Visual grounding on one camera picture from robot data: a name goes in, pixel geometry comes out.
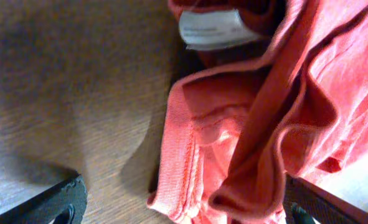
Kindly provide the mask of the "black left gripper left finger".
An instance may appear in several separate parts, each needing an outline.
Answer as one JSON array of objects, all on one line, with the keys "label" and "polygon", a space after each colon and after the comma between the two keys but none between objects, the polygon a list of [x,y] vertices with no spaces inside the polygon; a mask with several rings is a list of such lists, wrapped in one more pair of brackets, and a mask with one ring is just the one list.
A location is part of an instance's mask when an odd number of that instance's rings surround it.
[{"label": "black left gripper left finger", "polygon": [[81,224],[87,195],[85,181],[78,175],[0,214],[0,224]]}]

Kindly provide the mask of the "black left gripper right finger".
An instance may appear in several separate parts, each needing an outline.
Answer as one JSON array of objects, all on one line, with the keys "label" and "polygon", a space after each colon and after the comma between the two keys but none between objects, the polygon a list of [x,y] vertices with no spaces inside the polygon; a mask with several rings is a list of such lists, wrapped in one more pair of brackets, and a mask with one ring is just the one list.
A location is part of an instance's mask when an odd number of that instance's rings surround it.
[{"label": "black left gripper right finger", "polygon": [[307,182],[286,176],[286,222],[368,223],[368,213]]}]

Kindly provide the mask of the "orange FRAM t-shirt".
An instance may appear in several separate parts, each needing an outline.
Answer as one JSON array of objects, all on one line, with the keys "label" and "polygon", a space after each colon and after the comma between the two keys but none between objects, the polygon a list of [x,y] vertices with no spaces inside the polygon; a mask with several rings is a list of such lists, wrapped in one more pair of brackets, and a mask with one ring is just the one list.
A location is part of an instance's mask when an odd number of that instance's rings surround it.
[{"label": "orange FRAM t-shirt", "polygon": [[283,223],[286,176],[368,153],[368,1],[169,1],[205,70],[167,101],[150,209],[175,223]]}]

